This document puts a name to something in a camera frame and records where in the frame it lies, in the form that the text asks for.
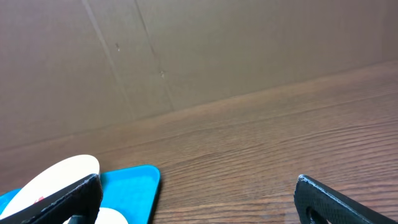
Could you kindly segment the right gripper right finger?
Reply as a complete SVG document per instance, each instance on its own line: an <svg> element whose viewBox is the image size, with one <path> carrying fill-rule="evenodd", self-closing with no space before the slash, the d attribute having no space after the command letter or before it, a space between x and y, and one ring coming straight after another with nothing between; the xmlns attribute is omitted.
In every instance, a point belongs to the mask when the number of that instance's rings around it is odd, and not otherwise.
<svg viewBox="0 0 398 224"><path fill-rule="evenodd" d="M301 223L397 224L396 221L303 174L297 179L294 204Z"/></svg>

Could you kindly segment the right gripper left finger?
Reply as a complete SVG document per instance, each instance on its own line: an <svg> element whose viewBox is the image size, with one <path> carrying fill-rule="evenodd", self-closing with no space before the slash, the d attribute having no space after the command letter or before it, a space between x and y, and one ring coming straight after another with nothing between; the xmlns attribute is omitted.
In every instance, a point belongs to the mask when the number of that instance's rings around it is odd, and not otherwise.
<svg viewBox="0 0 398 224"><path fill-rule="evenodd" d="M94 224L103 190L98 174L90 174L43 200L1 220L2 224Z"/></svg>

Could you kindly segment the white plate with red stain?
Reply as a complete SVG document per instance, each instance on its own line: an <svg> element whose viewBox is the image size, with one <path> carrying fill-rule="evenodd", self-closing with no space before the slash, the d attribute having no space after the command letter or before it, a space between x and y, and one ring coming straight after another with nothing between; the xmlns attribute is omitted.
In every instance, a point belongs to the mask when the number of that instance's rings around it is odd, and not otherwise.
<svg viewBox="0 0 398 224"><path fill-rule="evenodd" d="M64 159L26 184L7 204L1 218L9 217L87 175L99 172L100 164L94 156L82 154Z"/></svg>

